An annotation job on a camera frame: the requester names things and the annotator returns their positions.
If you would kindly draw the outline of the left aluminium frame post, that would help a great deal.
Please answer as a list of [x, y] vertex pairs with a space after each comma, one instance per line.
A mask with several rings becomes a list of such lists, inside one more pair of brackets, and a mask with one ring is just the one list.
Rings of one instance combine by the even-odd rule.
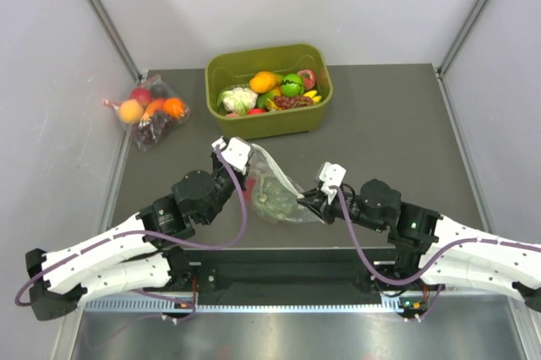
[[142, 73], [137, 68], [132, 56], [129, 54], [122, 37], [118, 33], [117, 27], [112, 21], [109, 13], [101, 0], [86, 0], [90, 8], [94, 12], [98, 19], [102, 29], [104, 30], [107, 39], [112, 44], [112, 47], [120, 57], [124, 67], [128, 70], [129, 74], [136, 80], [140, 81], [143, 77]]

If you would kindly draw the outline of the right aluminium frame post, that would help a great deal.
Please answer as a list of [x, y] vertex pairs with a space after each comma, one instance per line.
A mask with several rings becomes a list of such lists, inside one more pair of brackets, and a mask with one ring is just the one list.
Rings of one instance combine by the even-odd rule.
[[490, 0], [475, 0], [467, 17], [464, 19], [459, 31], [457, 32], [453, 42], [446, 52], [442, 62], [435, 69], [437, 79], [442, 80], [455, 62], [461, 49], [464, 47], [470, 34], [473, 32], [477, 22], [479, 22], [484, 10], [489, 5]]

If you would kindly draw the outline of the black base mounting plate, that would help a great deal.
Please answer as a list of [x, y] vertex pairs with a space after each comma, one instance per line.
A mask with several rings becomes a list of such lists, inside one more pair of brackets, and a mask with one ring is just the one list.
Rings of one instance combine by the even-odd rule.
[[161, 288], [203, 304], [375, 303], [387, 290], [353, 248], [187, 250]]

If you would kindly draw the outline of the fake red fruit in bag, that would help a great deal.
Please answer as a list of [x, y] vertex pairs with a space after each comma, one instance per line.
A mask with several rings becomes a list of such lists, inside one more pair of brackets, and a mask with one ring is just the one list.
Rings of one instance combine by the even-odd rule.
[[246, 189], [243, 191], [243, 196], [247, 203], [251, 202], [252, 193], [254, 191], [255, 184], [256, 184], [256, 180], [253, 177], [249, 177], [246, 180]]

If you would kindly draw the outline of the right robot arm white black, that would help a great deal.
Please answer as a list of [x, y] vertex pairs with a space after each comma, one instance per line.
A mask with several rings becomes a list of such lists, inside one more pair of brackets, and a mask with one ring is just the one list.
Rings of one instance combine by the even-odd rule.
[[353, 243], [364, 267], [384, 286], [412, 289], [422, 282], [426, 286], [471, 287], [540, 310], [537, 243], [498, 237], [406, 203], [400, 192], [377, 179], [353, 194], [341, 185], [319, 183], [297, 202], [327, 224], [344, 220], [349, 232], [356, 225], [386, 232], [396, 251], [390, 270], [377, 270], [360, 243]]

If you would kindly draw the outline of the polka dot zip top bag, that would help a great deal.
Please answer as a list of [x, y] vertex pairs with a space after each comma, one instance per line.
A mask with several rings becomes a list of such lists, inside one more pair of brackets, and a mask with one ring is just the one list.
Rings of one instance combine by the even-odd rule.
[[253, 152], [244, 198], [254, 212], [273, 223], [321, 223], [316, 214], [298, 203], [304, 190], [280, 168], [266, 149], [254, 143], [251, 146]]

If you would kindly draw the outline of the fake purple grapes bunch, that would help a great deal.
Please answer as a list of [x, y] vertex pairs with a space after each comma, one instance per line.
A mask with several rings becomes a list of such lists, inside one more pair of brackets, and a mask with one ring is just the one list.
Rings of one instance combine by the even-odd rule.
[[304, 95], [296, 95], [294, 97], [288, 97], [284, 95], [277, 95], [273, 99], [274, 105], [280, 110], [288, 110], [293, 108], [312, 106], [314, 104], [310, 97]]

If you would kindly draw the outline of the green plastic bin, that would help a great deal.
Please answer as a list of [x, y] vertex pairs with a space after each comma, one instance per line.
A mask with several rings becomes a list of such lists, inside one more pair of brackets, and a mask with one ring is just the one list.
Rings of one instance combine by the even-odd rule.
[[[287, 74], [312, 70], [317, 90], [323, 100], [312, 106], [280, 110], [273, 99], [281, 93], [281, 82]], [[278, 86], [258, 94], [256, 105], [246, 115], [227, 112], [217, 100], [224, 90], [249, 88], [249, 81], [259, 72], [276, 75]], [[309, 44], [293, 44], [222, 54], [213, 58], [205, 69], [206, 103], [210, 113], [227, 136], [259, 139], [295, 134], [317, 129], [333, 95], [333, 87], [320, 50]]]

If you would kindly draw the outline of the fake pink apple slice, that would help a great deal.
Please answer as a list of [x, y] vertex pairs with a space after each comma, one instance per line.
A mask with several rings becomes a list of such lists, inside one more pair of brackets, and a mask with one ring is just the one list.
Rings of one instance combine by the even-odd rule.
[[317, 83], [315, 73], [310, 69], [303, 69], [297, 72], [297, 75], [303, 79], [306, 90], [312, 90]]

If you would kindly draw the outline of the fake yellow banana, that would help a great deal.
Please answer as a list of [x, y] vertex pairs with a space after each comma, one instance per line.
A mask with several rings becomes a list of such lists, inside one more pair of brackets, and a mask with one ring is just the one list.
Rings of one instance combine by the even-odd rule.
[[309, 98], [313, 104], [318, 104], [323, 100], [323, 97], [318, 93], [317, 90], [306, 91], [303, 96]]

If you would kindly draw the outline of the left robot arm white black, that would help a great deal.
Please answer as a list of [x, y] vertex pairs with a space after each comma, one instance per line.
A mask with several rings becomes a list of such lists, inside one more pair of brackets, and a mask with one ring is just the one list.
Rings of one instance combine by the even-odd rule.
[[212, 171], [191, 171], [172, 191], [106, 232], [74, 246], [25, 255], [28, 306], [39, 321], [61, 318], [119, 292], [183, 289], [192, 270], [194, 226], [210, 225], [249, 173], [248, 152], [214, 150]]

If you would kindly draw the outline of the clear bag of fake fruit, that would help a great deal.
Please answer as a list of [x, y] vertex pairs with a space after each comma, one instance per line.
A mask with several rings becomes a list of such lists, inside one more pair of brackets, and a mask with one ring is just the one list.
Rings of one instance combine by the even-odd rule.
[[121, 101], [104, 100], [139, 150], [160, 144], [171, 132], [186, 123], [189, 104], [156, 74], [134, 87]]

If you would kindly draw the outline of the fake green apple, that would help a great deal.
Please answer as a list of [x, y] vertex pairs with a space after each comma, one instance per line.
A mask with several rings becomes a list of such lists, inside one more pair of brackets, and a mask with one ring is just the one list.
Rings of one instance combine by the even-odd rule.
[[287, 97], [302, 95], [305, 91], [303, 78], [298, 74], [287, 74], [281, 82], [281, 93]]

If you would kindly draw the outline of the fake cauliflower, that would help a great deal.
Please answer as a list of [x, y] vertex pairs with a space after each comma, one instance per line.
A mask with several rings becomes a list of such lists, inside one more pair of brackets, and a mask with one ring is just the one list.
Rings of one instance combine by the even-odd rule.
[[217, 102], [227, 112], [243, 116], [255, 107], [257, 99], [258, 94], [250, 88], [235, 87], [222, 91]]

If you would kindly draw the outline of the fake orange mango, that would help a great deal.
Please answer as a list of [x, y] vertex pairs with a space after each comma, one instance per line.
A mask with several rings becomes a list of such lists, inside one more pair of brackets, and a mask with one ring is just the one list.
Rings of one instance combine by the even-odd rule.
[[262, 71], [249, 81], [249, 88], [257, 94], [264, 94], [277, 87], [278, 84], [278, 79], [274, 73]]

